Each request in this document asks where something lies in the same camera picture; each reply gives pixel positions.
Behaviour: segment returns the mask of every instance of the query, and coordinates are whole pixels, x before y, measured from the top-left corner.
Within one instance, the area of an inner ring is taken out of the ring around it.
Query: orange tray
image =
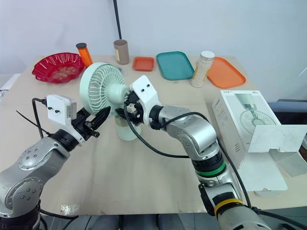
[[[153,57],[135,57],[133,60],[132,67],[136,71],[150,72],[154,69],[154,58]]]
[[[207,74],[213,85],[229,89],[246,82],[246,78],[224,58],[216,57]]]

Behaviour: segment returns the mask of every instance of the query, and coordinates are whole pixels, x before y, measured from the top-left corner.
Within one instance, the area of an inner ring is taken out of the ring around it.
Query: black cap
[[[78,43],[78,44],[76,45],[76,47],[77,47],[78,49],[86,48],[86,43],[84,43],[84,42]]]

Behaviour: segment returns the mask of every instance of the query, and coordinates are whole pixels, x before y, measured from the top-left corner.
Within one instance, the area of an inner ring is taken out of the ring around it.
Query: orange bottle
[[[85,67],[89,67],[90,65],[92,65],[93,61],[86,47],[86,43],[78,43],[76,47],[78,48],[79,54]]]

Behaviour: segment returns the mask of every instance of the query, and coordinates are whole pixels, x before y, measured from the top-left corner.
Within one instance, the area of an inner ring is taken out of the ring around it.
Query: green ring
[[[216,170],[213,170],[213,171],[210,171],[210,172],[200,172],[200,171],[197,171],[197,174],[198,175],[201,175],[201,176],[214,176],[218,173],[220,173],[221,171],[224,170],[226,164],[225,164],[225,161],[222,163],[222,165],[220,167],[218,167]]]

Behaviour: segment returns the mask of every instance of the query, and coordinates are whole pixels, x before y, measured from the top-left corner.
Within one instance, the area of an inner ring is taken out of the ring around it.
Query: teal tray
[[[194,69],[187,55],[180,51],[158,54],[157,63],[165,79],[183,80],[193,77]]]

